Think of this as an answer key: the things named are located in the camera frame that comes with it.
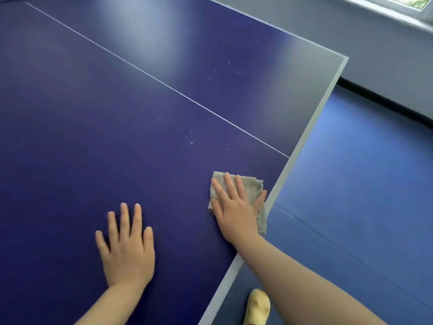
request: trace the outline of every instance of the left hand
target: left hand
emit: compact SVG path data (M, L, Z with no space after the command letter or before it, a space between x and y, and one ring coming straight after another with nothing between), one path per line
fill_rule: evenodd
M134 288L144 290L153 277L155 251L153 232L147 227L142 239L141 206L135 204L133 225L130 230L128 207L120 205L120 234L114 212L108 213L108 248L101 231L96 232L96 244L104 264L104 273L111 287L115 284L132 284Z

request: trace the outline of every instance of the window frame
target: window frame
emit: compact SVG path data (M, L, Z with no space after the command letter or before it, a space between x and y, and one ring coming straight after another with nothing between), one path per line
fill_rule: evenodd
M433 0L430 0L429 3L422 10L418 10L409 5L405 5L401 2L394 0L366 0L371 3L375 3L382 7L397 11L407 16L411 16L412 18L418 19L424 22L433 22Z

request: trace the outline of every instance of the table tennis table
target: table tennis table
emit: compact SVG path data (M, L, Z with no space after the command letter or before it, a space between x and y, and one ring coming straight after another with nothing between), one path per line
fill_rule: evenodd
M264 180L269 212L346 62L212 0L1 4L0 322L78 320L125 202L156 251L129 324L212 323L242 264L213 171Z

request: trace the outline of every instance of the cleaning rag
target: cleaning rag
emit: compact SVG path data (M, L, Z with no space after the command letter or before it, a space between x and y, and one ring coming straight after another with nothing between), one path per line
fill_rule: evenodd
M215 178L218 180L221 187L224 189L224 191L229 195L229 191L227 189L226 182L224 181L224 172L218 172L215 171L212 178ZM232 178L232 181L237 189L235 176L233 174L230 175ZM254 203L254 201L260 196L260 194L263 191L263 180L257 180L254 177L244 177L241 176L242 183L245 187L246 196L248 199L248 202L250 205ZM210 199L212 198L218 198L217 193L214 190L214 187L212 186L212 183L210 184ZM207 207L209 213L212 213L212 203L209 201L209 206ZM264 205L260 208L260 210L257 213L257 228L259 233L266 233L266 216L265 216L265 208Z

